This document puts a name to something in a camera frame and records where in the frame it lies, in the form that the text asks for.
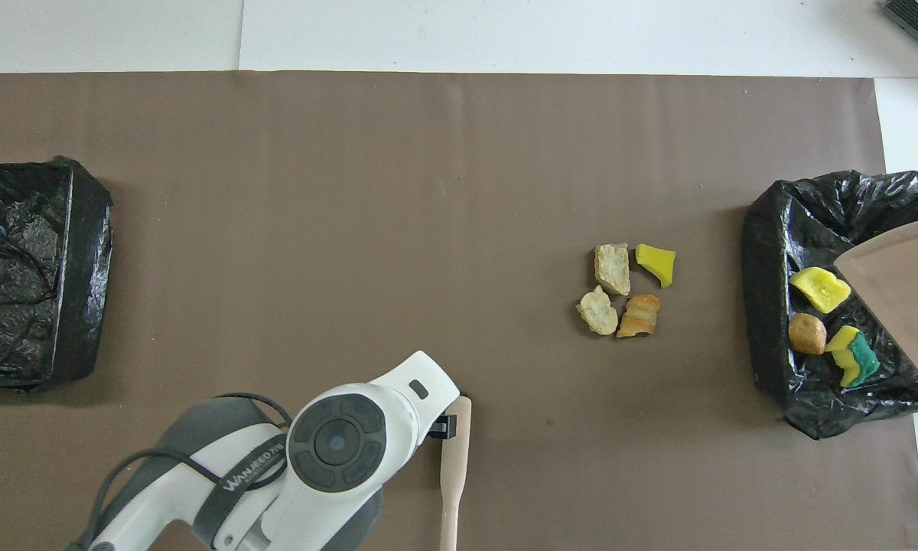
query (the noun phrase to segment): black plastic bag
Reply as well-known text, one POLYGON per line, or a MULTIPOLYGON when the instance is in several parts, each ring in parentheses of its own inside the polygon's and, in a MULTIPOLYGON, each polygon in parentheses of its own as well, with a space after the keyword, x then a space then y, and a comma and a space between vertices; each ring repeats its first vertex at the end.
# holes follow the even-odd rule
POLYGON ((917 220, 916 171, 777 181, 748 210, 741 251, 756 387, 777 398, 785 421, 812 439, 918 412, 918 370, 855 293, 824 315, 789 278, 810 266, 837 273, 833 262, 844 251, 917 220), (788 324, 801 311, 821 318, 830 336, 844 324, 861 329, 880 361, 878 373, 841 390, 842 371, 829 353, 792 352, 788 324))
POLYGON ((95 365, 112 198, 77 161, 0 165, 0 387, 21 393, 95 365))

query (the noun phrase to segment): white table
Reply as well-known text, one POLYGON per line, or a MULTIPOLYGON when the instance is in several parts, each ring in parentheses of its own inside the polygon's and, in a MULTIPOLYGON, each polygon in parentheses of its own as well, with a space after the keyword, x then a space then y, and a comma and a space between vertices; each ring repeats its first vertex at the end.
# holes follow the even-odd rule
POLYGON ((0 73, 234 69, 874 77, 918 170, 918 44, 873 0, 0 0, 0 73))

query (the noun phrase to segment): food scrap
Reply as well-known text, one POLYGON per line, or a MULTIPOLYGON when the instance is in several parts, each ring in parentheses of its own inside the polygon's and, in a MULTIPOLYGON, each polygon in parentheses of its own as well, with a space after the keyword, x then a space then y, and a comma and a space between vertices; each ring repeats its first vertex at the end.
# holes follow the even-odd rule
POLYGON ((863 383, 880 369, 877 356, 868 346, 868 339, 860 329, 844 325, 826 344, 826 352, 833 355, 836 365, 843 370, 840 387, 853 388, 863 383))
POLYGON ((653 334, 656 330, 656 313, 661 306, 659 298, 654 295, 635 295, 630 298, 616 338, 653 334))
POLYGON ((673 261, 675 259, 676 253, 673 251, 658 249, 646 244, 636 247, 636 261, 643 268, 648 269, 653 276, 656 276, 661 287, 669 287, 673 283, 673 261))
POLYGON ((616 327, 619 327, 619 313, 612 307, 609 295, 603 292, 602 285, 596 285, 592 292, 585 293, 575 308, 581 313, 581 318, 588 324, 588 328, 596 334, 613 334, 616 327))
POLYGON ((630 247, 627 243, 595 247, 595 280, 606 292, 630 294, 630 247))
POLYGON ((795 352, 822 354, 826 348, 826 325, 816 316, 795 314, 789 321, 789 344, 795 352))
POLYGON ((801 290, 813 308, 823 314, 829 314, 850 296, 850 285, 847 282, 817 266, 794 273, 789 282, 801 290))

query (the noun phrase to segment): yellow food piece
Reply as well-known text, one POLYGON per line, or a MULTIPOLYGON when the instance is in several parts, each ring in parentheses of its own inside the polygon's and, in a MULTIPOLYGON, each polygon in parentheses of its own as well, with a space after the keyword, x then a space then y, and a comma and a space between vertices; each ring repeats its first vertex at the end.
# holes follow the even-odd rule
POLYGON ((653 334, 656 331, 656 313, 662 303, 654 295, 634 295, 626 303, 626 313, 619 325, 616 338, 653 334))
POLYGON ((854 353, 850 350, 850 345, 858 334, 860 334, 860 329, 851 327, 851 325, 844 325, 826 343, 825 351, 833 355, 834 362, 843 370, 843 379, 840 379, 840 386, 844 388, 853 383, 861 374, 861 366, 858 365, 857 360, 854 359, 854 353))
POLYGON ((640 266, 648 269, 653 276, 656 276, 661 287, 669 287, 673 283, 673 261, 675 259, 675 251, 658 249, 643 243, 636 247, 636 261, 640 266))
POLYGON ((850 296, 850 285, 847 282, 817 266, 794 273, 789 282, 801 290, 813 308, 823 314, 829 314, 850 296))

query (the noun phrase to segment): beige cardboard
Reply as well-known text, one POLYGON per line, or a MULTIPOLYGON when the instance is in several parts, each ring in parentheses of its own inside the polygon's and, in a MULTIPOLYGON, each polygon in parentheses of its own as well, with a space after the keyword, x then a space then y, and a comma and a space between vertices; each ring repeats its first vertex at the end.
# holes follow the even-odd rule
MULTIPOLYGON (((75 537, 103 475, 232 390, 298 411, 427 351, 473 399, 459 549, 918 547, 911 419, 813 442, 753 387, 745 208, 884 170, 869 80, 0 76, 0 161, 116 200, 96 372, 0 393, 0 549, 75 537), (653 336, 582 324, 592 248, 675 249, 653 336)), ((438 443, 366 550, 438 541, 438 443)), ((201 549, 175 527, 156 549, 201 549)))
POLYGON ((918 222, 841 254, 836 268, 918 367, 918 222))

